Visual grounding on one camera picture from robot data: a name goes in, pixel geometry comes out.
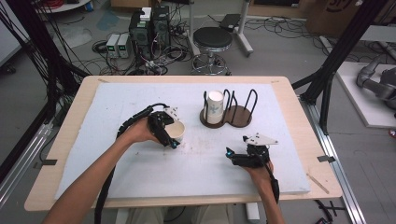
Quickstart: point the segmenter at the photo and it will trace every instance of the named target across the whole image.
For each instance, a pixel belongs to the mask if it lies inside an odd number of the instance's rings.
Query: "wooden board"
[[[199,115],[204,106],[204,91],[224,89],[235,91],[240,105],[245,104],[251,89],[258,93],[253,119],[246,128],[227,124],[208,129],[202,125]],[[70,151],[56,197],[114,142],[125,120],[156,103],[178,107],[178,116],[186,126],[183,142],[177,149],[153,142],[132,146],[117,164],[108,198],[254,195],[257,190],[250,177],[225,157],[225,148],[246,154],[242,136],[255,133],[279,142],[271,146],[270,155],[276,165],[280,192],[310,190],[271,85],[103,83]]]
[[[64,166],[70,149],[75,144],[78,130],[81,127],[101,83],[243,83],[270,84],[276,95],[292,141],[308,176],[311,191],[304,194],[282,194],[280,200],[311,200],[341,197],[342,191],[337,179],[327,162],[319,162],[323,150],[305,116],[289,81],[285,77],[206,77],[206,76],[96,76],[86,77],[78,90],[78,94],[67,113],[64,123],[49,151],[48,160],[57,160],[54,166],[43,166],[31,192],[25,202],[27,211],[50,210],[56,202],[55,194],[64,172]],[[105,207],[146,207],[146,206],[179,206],[215,203],[252,203],[259,202],[260,196],[255,195],[223,195],[223,196],[190,196],[168,198],[134,198],[107,199]]]
[[[337,76],[367,127],[395,128],[396,119],[394,118],[394,114],[396,111],[390,109],[383,101],[376,98],[372,91],[356,85],[358,73],[366,65],[367,63],[343,63],[338,69]],[[393,67],[394,65],[380,64],[375,69],[372,80],[379,82],[382,72]]]

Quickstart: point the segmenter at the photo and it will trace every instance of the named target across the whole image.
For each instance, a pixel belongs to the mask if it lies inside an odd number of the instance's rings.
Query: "electronic device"
[[[255,5],[297,7],[300,0],[254,0]]]
[[[189,5],[190,0],[163,0],[164,2],[170,2],[170,3],[178,3],[182,5]]]
[[[111,35],[107,40],[107,56],[109,58],[119,58],[119,49],[117,48],[117,43],[119,42],[120,35]]]
[[[240,19],[241,14],[227,14],[221,21],[220,28],[228,32],[233,32],[233,28],[238,25]]]
[[[151,21],[140,20],[141,10],[134,12],[129,25],[129,34],[131,35],[132,45],[134,47],[134,55],[140,56],[146,60],[152,60],[152,44],[153,32]]]
[[[142,7],[142,11],[140,12],[140,20],[141,21],[151,20],[151,7]]]
[[[131,37],[128,34],[122,34],[117,43],[117,47],[119,48],[119,55],[121,58],[129,58],[132,51]]]
[[[156,49],[165,49],[171,45],[169,32],[169,6],[154,7],[152,13]]]

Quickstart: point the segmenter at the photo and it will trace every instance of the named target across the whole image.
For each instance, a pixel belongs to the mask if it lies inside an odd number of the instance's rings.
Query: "cardboard box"
[[[111,6],[115,8],[155,7],[158,0],[111,0]]]
[[[254,0],[255,5],[297,7],[299,0]]]
[[[307,31],[339,37],[359,10],[357,2],[358,0],[317,1],[308,14],[305,24]]]
[[[312,10],[316,2],[317,0],[300,0],[298,8],[303,13],[308,14]]]

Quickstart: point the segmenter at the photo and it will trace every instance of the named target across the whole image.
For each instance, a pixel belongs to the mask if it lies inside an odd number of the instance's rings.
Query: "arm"
[[[274,170],[274,166],[271,162],[269,162],[269,167],[271,170]],[[253,180],[260,197],[262,198],[262,204],[264,205],[265,215],[267,215],[268,223],[285,223],[279,206],[275,201],[275,197],[271,188],[271,178],[265,168],[243,168],[250,174],[250,177]]]
[[[132,144],[147,140],[158,142],[148,129],[147,119],[141,119],[67,188],[43,223],[81,223],[123,153]]]

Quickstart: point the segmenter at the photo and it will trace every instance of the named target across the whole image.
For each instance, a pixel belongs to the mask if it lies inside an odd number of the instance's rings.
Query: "gray floor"
[[[84,20],[70,24],[70,26],[83,26],[92,34],[92,41],[73,49],[84,61],[98,58],[98,55],[91,50],[92,43],[106,39],[112,32],[127,31],[129,21],[123,17],[127,18],[128,15],[128,13],[97,9],[92,13],[85,13],[82,10],[60,13],[55,18],[61,22],[69,22],[84,17]],[[218,21],[221,18],[221,16],[215,17]],[[195,24],[198,27],[207,20],[208,17],[202,17],[196,19]],[[205,25],[214,25],[214,23],[209,21]],[[236,41],[229,50],[220,54],[227,61],[233,76],[285,76],[292,83],[318,70],[326,60],[322,49],[316,48],[311,38],[284,38],[263,28],[256,30],[247,28],[245,34],[254,49],[250,57],[245,56]],[[354,49],[354,54],[374,55],[363,44]],[[17,73],[11,75],[2,72],[0,75],[0,96],[3,98],[0,108],[2,127],[0,162],[15,146],[46,102],[45,85],[27,56],[20,52],[11,59],[11,62],[17,68]],[[128,63],[128,60],[120,61],[119,64],[124,63]],[[103,63],[98,65],[102,68],[105,66]],[[88,69],[93,74],[99,74],[101,70],[96,64],[88,65]],[[168,69],[166,75],[189,75],[191,62],[172,63],[168,65]],[[304,89],[300,88],[296,93],[302,93]],[[366,222],[394,221],[396,219],[394,185],[396,141],[389,137],[386,129],[364,126],[337,78],[333,82],[329,132]],[[32,164],[0,210],[1,223],[39,223],[42,220],[45,212],[32,213],[23,209],[24,201],[38,172],[39,170],[33,168]],[[331,204],[330,201],[323,202],[326,206]],[[342,199],[333,199],[332,203],[335,207],[344,207]],[[285,201],[280,203],[280,207],[288,223],[316,223],[321,217],[325,217],[313,201]],[[193,207],[189,207],[180,218],[169,223],[188,223],[192,212]],[[262,218],[260,223],[265,223],[262,206],[260,212]],[[234,206],[234,213],[235,223],[248,223],[242,204]],[[334,223],[349,223],[345,211],[337,210],[336,214],[333,211],[331,213]],[[114,223],[115,215],[115,210],[106,210],[103,223]],[[84,223],[92,223],[92,213],[87,215]]]

